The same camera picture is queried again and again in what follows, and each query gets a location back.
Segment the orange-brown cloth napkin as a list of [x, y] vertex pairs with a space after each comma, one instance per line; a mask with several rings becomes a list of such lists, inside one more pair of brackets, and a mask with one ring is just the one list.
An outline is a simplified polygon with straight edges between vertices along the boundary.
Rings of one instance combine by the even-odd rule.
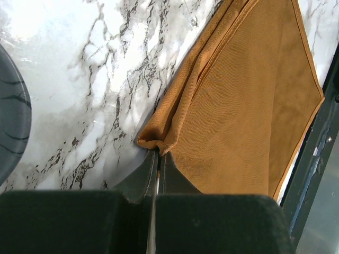
[[278, 199], [324, 101], [297, 1], [224, 1], [137, 142], [204, 194]]

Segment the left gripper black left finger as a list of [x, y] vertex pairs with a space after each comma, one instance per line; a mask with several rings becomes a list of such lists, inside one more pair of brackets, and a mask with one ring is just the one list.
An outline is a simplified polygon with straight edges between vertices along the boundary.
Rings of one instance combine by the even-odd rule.
[[111, 190], [1, 195], [1, 253], [145, 253], [158, 156]]

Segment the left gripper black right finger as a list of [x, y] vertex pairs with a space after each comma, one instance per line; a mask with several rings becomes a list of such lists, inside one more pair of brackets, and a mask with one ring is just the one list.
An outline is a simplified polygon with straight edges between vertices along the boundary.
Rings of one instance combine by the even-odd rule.
[[295, 253], [283, 211], [264, 195], [209, 195], [161, 159], [156, 253]]

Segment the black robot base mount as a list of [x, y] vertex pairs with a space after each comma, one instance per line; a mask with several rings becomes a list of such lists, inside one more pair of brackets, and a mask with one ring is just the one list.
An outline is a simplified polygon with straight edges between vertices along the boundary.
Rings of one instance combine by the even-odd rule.
[[297, 247], [338, 134], [338, 49], [323, 85], [320, 106], [292, 169], [280, 206]]

